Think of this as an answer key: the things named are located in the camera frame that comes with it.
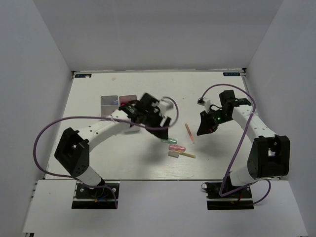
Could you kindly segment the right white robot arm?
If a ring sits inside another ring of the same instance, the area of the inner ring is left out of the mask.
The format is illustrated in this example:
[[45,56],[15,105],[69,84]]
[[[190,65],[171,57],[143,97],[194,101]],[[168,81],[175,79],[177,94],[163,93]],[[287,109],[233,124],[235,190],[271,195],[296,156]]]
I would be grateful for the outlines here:
[[246,98],[236,98],[233,90],[219,95],[221,106],[214,110],[207,98],[197,103],[204,106],[200,113],[197,135],[214,133],[218,126],[235,121],[243,129],[242,139],[248,138],[251,149],[246,164],[235,170],[227,169],[220,186],[221,197],[236,196],[242,188],[259,180],[278,178],[289,173],[290,140],[269,129],[254,111],[254,103]]

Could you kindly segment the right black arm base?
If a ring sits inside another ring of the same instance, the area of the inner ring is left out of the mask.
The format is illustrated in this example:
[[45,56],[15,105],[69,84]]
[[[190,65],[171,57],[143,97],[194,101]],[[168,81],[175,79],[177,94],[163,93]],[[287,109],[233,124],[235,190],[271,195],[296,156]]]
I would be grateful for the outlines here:
[[253,210],[250,185],[232,194],[220,196],[222,182],[204,182],[201,189],[206,193],[207,210]]

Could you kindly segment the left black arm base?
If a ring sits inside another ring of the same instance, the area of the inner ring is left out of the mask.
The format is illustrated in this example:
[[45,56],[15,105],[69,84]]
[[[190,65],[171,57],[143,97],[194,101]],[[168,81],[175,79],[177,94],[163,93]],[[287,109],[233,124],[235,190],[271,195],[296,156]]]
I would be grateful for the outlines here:
[[110,188],[90,189],[81,183],[75,186],[72,209],[116,209],[120,183],[107,183]]

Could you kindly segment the green correction tape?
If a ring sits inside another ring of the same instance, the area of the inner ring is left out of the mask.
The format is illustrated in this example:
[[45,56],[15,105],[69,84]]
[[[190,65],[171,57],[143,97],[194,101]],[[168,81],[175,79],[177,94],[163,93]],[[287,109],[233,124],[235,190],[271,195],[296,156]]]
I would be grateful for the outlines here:
[[163,143],[168,143],[168,144],[177,144],[177,140],[176,139],[173,139],[173,138],[168,138],[168,139],[161,139],[161,141]]

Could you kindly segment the pink cap black highlighter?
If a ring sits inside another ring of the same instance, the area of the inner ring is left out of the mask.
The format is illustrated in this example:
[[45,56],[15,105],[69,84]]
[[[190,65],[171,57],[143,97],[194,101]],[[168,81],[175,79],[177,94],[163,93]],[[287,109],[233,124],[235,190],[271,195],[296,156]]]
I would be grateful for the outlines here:
[[126,104],[126,103],[129,103],[130,101],[131,99],[126,99],[126,98],[120,100],[121,104]]

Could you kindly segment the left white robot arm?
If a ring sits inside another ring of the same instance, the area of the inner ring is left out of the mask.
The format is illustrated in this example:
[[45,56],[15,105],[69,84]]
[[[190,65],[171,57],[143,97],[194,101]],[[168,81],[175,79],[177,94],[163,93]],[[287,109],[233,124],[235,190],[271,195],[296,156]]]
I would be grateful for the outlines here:
[[167,140],[171,118],[166,116],[166,112],[174,105],[167,97],[158,100],[144,93],[140,100],[122,103],[95,124],[79,130],[71,127],[64,130],[54,157],[72,178],[87,186],[93,197],[99,197],[104,192],[105,182],[91,167],[90,152],[105,140],[133,126],[143,127],[155,137]]

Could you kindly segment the grey eraser block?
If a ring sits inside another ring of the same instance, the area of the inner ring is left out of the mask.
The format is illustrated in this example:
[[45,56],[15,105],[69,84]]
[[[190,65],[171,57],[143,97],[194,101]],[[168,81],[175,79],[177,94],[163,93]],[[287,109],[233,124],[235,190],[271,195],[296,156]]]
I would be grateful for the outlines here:
[[178,158],[179,155],[180,154],[177,151],[168,151],[168,156],[169,157]]

